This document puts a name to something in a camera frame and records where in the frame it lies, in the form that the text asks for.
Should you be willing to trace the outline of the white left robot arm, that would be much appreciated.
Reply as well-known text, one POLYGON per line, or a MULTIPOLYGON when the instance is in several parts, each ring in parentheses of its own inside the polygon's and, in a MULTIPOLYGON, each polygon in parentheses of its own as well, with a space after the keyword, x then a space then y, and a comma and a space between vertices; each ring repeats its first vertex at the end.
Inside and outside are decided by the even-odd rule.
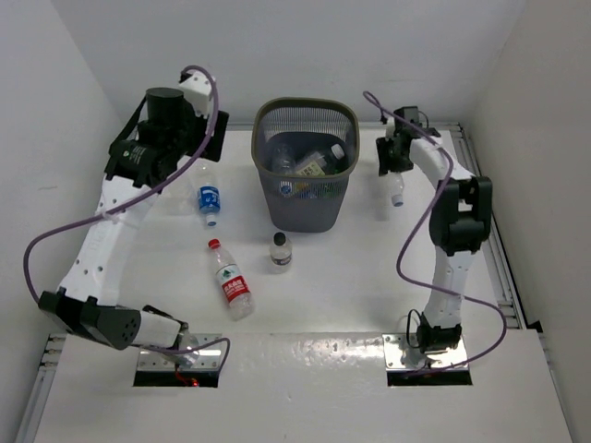
POLYGON ((177 353, 187 324, 146 305, 120 304, 120 281, 139 227, 163 189, 213 142, 218 111, 212 83, 191 89, 150 88, 109 147, 94 216, 75 263, 39 309, 67 332, 117 350, 152 348, 177 353))

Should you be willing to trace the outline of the clear bottle blue cap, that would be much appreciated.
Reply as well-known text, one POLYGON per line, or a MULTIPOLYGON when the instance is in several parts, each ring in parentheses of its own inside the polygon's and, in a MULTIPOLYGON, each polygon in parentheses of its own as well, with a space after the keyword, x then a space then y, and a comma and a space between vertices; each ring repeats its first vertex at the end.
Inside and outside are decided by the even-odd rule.
POLYGON ((292 147, 281 143, 273 148, 271 156, 271 171, 275 174, 291 175, 295 170, 295 155, 292 147))

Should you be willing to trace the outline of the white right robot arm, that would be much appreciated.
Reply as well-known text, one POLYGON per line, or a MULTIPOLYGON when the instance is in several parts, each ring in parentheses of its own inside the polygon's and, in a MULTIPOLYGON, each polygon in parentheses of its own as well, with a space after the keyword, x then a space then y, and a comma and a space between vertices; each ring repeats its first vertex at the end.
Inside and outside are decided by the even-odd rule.
POLYGON ((421 115, 417 107, 405 106, 383 118, 386 131, 376 148, 378 174, 393 175, 395 207, 403 204, 405 172, 418 168, 435 189, 426 218, 436 265, 414 345, 422 353, 435 353, 456 347, 461 339, 461 293, 474 255, 490 234, 492 182, 457 163, 421 115))

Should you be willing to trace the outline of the green soda bottle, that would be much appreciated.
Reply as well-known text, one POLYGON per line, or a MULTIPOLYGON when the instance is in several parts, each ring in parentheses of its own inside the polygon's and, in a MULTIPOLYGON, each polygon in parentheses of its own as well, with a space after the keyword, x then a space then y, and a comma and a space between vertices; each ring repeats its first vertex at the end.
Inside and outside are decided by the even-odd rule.
POLYGON ((321 153, 319 165, 324 175, 335 175, 348 168, 348 160, 343 150, 325 150, 321 153))

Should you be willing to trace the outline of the clear crushed bottle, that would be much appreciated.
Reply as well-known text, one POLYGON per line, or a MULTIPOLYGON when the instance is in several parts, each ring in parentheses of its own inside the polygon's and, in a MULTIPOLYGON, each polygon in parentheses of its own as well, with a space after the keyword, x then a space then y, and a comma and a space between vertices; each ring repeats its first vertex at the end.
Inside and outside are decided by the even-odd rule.
POLYGON ((395 208, 404 204, 404 179, 401 173, 390 173, 389 184, 391 191, 391 202, 395 208))

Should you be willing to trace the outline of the pineapple juice bottle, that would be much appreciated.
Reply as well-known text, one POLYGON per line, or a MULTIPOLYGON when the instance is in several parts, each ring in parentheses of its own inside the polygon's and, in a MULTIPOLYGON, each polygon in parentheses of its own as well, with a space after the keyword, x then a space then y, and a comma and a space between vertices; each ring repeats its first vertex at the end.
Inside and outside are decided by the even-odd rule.
POLYGON ((335 175, 342 170, 345 159, 345 152, 340 144, 313 150, 296 162, 294 175, 313 177, 335 175))

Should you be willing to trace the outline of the blue label water bottle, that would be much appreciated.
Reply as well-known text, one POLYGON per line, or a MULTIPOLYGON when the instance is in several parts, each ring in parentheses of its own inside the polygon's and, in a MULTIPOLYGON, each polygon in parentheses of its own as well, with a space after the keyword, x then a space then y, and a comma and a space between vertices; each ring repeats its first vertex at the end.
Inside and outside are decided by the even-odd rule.
POLYGON ((313 186, 304 186, 296 190, 295 196, 300 199, 317 199, 321 197, 321 192, 313 186))

